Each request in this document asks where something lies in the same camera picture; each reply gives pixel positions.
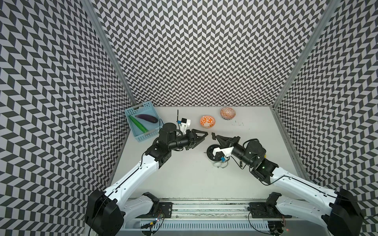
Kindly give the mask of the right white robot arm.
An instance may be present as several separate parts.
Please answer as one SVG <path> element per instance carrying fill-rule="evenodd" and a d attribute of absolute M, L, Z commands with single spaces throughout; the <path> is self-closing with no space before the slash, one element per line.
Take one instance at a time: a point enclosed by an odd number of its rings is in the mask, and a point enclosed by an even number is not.
<path fill-rule="evenodd" d="M 265 186 L 277 186 L 296 196 L 288 198 L 272 193 L 273 207 L 281 215 L 290 215 L 326 228 L 334 236 L 358 236 L 364 214 L 357 198 L 348 190 L 333 190 L 302 179 L 266 158 L 266 149 L 258 139 L 240 145 L 240 137 L 224 137 L 212 133 L 219 145 L 213 156 L 236 157 L 250 173 Z"/>

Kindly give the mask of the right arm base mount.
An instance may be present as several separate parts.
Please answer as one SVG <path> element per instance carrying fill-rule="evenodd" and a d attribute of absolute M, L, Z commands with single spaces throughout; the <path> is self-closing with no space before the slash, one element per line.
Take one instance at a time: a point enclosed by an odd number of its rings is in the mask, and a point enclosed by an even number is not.
<path fill-rule="evenodd" d="M 281 214 L 275 206 L 267 205 L 263 202 L 250 202 L 248 210 L 252 214 L 252 218 L 282 219 L 292 218 L 291 215 Z"/>

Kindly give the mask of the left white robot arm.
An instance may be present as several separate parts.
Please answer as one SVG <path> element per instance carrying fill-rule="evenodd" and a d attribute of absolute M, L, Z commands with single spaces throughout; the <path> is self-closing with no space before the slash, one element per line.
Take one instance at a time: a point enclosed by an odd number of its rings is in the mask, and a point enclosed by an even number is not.
<path fill-rule="evenodd" d="M 174 123 L 165 123 L 159 136 L 142 154 L 140 161 L 115 184 L 93 191 L 87 200 L 85 223 L 99 236 L 114 236 L 127 221 L 157 212 L 159 200 L 149 192 L 130 200 L 133 192 L 158 171 L 174 150 L 189 150 L 208 136 L 206 131 L 188 129 L 185 133 Z"/>

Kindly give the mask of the white twin-bell alarm clock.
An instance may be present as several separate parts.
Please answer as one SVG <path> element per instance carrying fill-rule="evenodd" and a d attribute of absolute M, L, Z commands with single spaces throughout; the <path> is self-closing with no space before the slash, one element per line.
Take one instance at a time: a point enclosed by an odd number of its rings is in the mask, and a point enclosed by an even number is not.
<path fill-rule="evenodd" d="M 224 169 L 228 166 L 229 157 L 226 157 L 220 149 L 220 145 L 210 145 L 207 148 L 206 155 L 214 167 Z"/>

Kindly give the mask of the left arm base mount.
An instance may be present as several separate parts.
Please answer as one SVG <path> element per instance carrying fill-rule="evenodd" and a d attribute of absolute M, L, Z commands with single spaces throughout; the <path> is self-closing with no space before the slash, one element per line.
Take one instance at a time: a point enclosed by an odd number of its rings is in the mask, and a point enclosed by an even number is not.
<path fill-rule="evenodd" d="M 163 218 L 171 218 L 173 203 L 172 202 L 159 202 L 154 203 L 152 209 L 139 218 L 154 218 L 157 216 L 163 216 Z"/>

